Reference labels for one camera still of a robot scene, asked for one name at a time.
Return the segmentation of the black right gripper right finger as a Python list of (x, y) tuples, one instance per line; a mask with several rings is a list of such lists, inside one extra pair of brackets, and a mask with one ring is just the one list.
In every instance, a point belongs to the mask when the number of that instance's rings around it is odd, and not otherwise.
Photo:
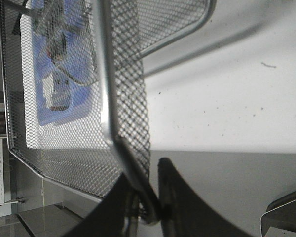
[(169, 158), (158, 163), (161, 226), (165, 237), (249, 237), (214, 211), (189, 186)]

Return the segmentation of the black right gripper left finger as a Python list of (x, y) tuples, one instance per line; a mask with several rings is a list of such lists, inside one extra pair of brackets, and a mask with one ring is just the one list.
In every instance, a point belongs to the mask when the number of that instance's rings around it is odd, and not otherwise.
[(138, 230), (138, 194), (125, 175), (100, 204), (65, 237), (135, 237)]

